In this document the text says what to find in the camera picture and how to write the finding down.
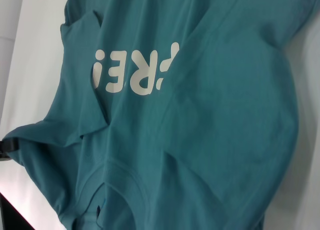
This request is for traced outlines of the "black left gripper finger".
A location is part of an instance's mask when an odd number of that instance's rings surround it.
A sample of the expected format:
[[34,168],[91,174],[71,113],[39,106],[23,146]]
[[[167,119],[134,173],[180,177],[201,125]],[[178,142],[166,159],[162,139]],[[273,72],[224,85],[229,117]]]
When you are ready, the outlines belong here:
[[19,139],[8,138],[0,141],[0,160],[11,160],[10,153],[19,150]]

